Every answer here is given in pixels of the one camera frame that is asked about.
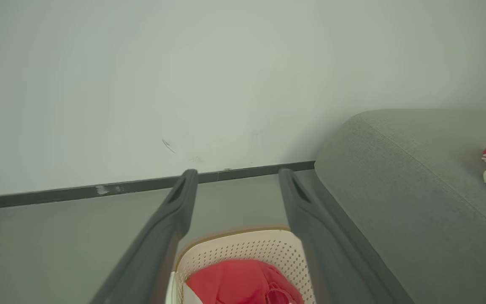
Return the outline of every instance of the baseboard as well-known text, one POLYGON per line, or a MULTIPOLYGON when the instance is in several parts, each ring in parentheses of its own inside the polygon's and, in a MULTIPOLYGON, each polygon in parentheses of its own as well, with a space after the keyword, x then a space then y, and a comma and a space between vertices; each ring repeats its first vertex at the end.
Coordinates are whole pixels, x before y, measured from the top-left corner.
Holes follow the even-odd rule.
MULTIPOLYGON (((288 168, 292 171, 311 170, 314 169, 314 161, 202 173, 199 174, 199 183, 227 181, 229 179, 243 179, 245 177, 277 174, 281 168, 288 168)), ((0 196, 0 208, 8 206, 23 206, 29 204, 81 200, 83 198, 98 198, 100 196, 172 188, 177 179, 178 176, 163 177, 160 179, 144 179, 141 181, 112 183, 106 185, 89 185, 77 188, 2 195, 0 196)))

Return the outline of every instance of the gray sofa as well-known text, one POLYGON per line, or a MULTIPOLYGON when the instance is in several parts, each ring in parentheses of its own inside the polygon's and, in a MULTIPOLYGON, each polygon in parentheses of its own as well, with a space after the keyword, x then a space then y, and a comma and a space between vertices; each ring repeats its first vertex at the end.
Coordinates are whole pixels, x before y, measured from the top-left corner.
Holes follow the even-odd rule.
POLYGON ((486 111, 369 111, 330 135, 315 168, 330 210, 413 302, 486 303, 485 148, 486 111))

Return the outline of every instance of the floor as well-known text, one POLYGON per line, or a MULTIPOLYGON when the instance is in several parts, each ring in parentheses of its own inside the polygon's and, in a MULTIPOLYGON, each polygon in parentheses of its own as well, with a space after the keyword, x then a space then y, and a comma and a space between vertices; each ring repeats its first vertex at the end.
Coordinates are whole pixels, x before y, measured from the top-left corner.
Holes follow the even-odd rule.
MULTIPOLYGON (((303 184, 316 177, 299 171, 303 184)), ((170 189, 0 209, 0 303, 87 304, 170 189)), ((178 250, 216 233, 288 227, 277 175, 198 185, 178 250)))

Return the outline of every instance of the red garment in basket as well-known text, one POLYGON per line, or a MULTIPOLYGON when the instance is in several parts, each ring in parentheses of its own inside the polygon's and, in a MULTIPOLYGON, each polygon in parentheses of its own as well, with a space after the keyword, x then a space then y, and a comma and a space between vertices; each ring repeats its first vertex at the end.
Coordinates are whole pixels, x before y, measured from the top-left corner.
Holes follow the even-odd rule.
POLYGON ((297 289, 274 266, 228 260, 191 275, 187 285, 204 304, 303 304, 297 289))

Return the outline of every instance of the perforated basket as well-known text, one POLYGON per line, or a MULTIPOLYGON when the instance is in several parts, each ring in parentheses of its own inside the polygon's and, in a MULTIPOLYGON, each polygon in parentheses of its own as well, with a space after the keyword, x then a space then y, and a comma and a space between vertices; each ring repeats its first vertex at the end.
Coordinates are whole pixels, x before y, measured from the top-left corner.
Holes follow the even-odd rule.
POLYGON ((183 284, 196 271, 224 260, 259 260, 275 266, 303 296, 315 304, 301 241, 290 231, 238 233, 202 242, 181 256, 170 276, 166 304, 183 302, 183 284))

